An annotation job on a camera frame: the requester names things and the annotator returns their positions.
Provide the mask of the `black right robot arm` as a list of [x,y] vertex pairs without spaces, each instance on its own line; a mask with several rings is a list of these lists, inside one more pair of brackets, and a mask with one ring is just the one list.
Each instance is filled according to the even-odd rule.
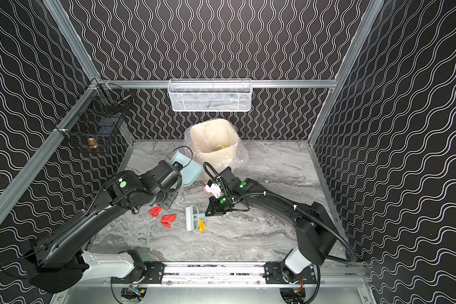
[[220,197],[210,197],[205,215],[221,216],[229,212],[247,212],[252,207],[263,210],[292,226],[297,246],[282,262],[292,274],[310,265],[322,265],[338,241],[339,234],[326,209],[320,203],[310,205],[289,200],[269,191],[253,179],[223,178]]

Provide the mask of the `pale green dustpan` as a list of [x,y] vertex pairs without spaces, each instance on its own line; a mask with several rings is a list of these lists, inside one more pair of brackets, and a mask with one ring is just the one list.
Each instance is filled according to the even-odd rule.
[[179,151],[173,155],[169,163],[171,165],[174,163],[179,163],[182,165],[182,169],[180,170],[182,176],[182,186],[191,186],[203,172],[202,165],[195,162],[194,160],[191,160],[190,157],[187,157]]

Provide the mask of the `pale green hand brush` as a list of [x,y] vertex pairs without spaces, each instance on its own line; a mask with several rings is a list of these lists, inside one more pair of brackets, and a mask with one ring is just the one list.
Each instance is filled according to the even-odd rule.
[[186,230],[187,231],[199,231],[198,230],[198,220],[204,219],[206,215],[200,213],[198,208],[195,206],[189,206],[185,209],[186,216]]

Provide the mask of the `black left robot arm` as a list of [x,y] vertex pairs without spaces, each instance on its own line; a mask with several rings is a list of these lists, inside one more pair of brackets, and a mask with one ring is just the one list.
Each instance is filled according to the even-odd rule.
[[89,279],[142,278],[144,263],[134,250],[95,254],[83,246],[128,211],[136,213],[144,205],[173,203],[182,185],[182,168],[179,162],[162,160],[142,175],[125,170],[106,181],[86,210],[32,244],[25,257],[29,283],[56,294]]

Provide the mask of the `brass object in basket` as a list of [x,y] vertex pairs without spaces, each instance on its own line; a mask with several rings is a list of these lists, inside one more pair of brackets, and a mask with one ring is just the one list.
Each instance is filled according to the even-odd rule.
[[87,140],[88,145],[91,149],[98,149],[99,145],[96,138],[89,138]]

